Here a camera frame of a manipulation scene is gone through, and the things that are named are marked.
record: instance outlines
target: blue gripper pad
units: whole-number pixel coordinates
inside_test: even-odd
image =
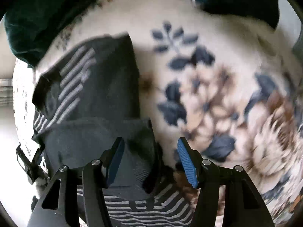
[[[180,156],[181,163],[183,165],[188,182],[193,186],[193,188],[196,188],[198,186],[196,167],[194,166],[193,161],[190,158],[189,149],[191,150],[186,139],[184,137],[179,138],[177,151]]]

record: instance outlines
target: floral blanket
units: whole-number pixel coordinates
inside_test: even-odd
[[[17,60],[14,108],[23,149],[35,151],[30,100],[39,76],[80,42],[123,32],[141,74],[141,115],[151,118],[163,160],[176,169],[193,209],[199,191],[181,170],[182,136],[220,166],[242,165],[275,224],[287,222],[302,198],[302,67],[264,22],[209,15],[191,0],[98,0],[57,36],[33,74]],[[217,226],[224,198],[222,186]]]

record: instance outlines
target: metal screw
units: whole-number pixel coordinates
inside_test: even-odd
[[[237,172],[243,171],[243,167],[242,166],[236,166],[235,169],[236,169]]]
[[[209,165],[210,165],[210,160],[204,159],[204,160],[202,161],[202,164],[205,165],[205,166],[209,166]]]
[[[69,168],[68,166],[61,166],[59,170],[60,170],[61,172],[64,172],[64,171],[66,171],[68,168]]]
[[[93,166],[97,166],[101,163],[101,161],[99,159],[94,159],[91,163]]]

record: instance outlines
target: bed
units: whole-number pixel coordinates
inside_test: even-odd
[[[242,165],[276,226],[286,223],[302,198],[302,67],[266,23],[210,15],[191,0],[98,0],[58,34],[34,71],[17,59],[15,123],[29,159],[37,149],[31,98],[39,77],[80,42],[125,32],[140,72],[141,116],[151,118],[165,164],[178,170],[177,140],[185,136],[218,165]],[[182,176],[176,171],[181,189]],[[189,196],[193,209],[198,194]]]

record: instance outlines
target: white wall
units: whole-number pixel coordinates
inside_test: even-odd
[[[276,33],[292,48],[299,38],[301,21],[287,0],[279,0],[279,10],[280,19]]]
[[[0,107],[0,201],[18,227],[26,227],[35,188],[16,159],[18,138],[13,106]]]
[[[12,54],[4,29],[3,20],[0,22],[0,79],[12,78],[16,57]]]

